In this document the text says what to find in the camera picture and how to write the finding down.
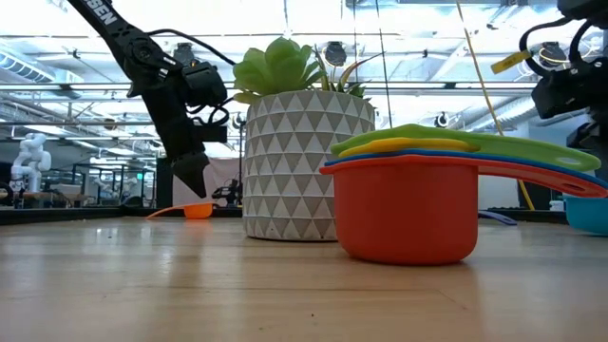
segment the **white planter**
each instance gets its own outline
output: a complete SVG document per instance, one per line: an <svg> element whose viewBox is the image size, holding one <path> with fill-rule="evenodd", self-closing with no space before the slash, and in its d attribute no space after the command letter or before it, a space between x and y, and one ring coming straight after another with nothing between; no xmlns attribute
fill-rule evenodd
<svg viewBox="0 0 608 342"><path fill-rule="evenodd" d="M374 129L365 100L328 91L266 96L249 107L243 220L247 235L335 240L330 146Z"/></svg>

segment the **ceiling duct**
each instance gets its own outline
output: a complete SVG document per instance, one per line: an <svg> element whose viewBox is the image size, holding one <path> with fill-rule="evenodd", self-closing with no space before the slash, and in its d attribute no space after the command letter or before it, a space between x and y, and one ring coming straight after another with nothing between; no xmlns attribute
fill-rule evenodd
<svg viewBox="0 0 608 342"><path fill-rule="evenodd" d="M503 128L511 125L526 122L532 118L538 117L539 112L534 105L534 100L531 97L522 97L515 99L508 104L501 106L495 110L498 122ZM472 123L465 130L467 132L480 132L490 129L496 129L494 118L491 113L487 113L480 120Z"/></svg>
<svg viewBox="0 0 608 342"><path fill-rule="evenodd" d="M31 60L11 48L0 46L0 68L33 83L78 83L82 78L70 71L53 69ZM81 94L73 90L53 91L55 95L79 99Z"/></svg>
<svg viewBox="0 0 608 342"><path fill-rule="evenodd" d="M34 83L53 82L55 74L48 67L34 66L27 57L20 53L0 46L0 68L17 74Z"/></svg>

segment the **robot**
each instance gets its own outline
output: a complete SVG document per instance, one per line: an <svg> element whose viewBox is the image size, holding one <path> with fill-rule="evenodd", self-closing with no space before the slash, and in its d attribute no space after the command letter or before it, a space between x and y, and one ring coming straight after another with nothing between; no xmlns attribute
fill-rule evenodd
<svg viewBox="0 0 608 342"><path fill-rule="evenodd" d="M27 191L40 191L41 171L48 171L51 163L50 153L43 148L46 140L47 136L42 133L28 133L19 143L19 155L10 168L10 188L15 193L26 190L25 176L28 177ZM28 166L23 166L27 160L30 160Z"/></svg>

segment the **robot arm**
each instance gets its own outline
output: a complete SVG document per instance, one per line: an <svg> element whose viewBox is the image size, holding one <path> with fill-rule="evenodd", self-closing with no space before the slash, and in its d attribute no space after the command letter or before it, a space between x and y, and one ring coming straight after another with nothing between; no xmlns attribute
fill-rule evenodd
<svg viewBox="0 0 608 342"><path fill-rule="evenodd" d="M204 154L204 137L188 118L186 105L218 108L224 104L227 91L216 69L209 63L182 65L148 34L127 23L108 0L68 2L102 36L132 81L128 96L142 96L174 174L197 195L206 197L202 170L209 161ZM204 128L210 135L226 139L225 128L218 124L209 123Z"/></svg>

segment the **wooden table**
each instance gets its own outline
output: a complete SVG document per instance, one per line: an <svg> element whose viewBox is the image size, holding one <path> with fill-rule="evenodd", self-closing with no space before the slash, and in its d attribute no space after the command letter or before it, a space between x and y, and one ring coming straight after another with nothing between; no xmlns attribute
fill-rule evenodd
<svg viewBox="0 0 608 342"><path fill-rule="evenodd" d="M0 341L606 341L608 239L484 223L449 267L246 238L239 219L0 228Z"/></svg>

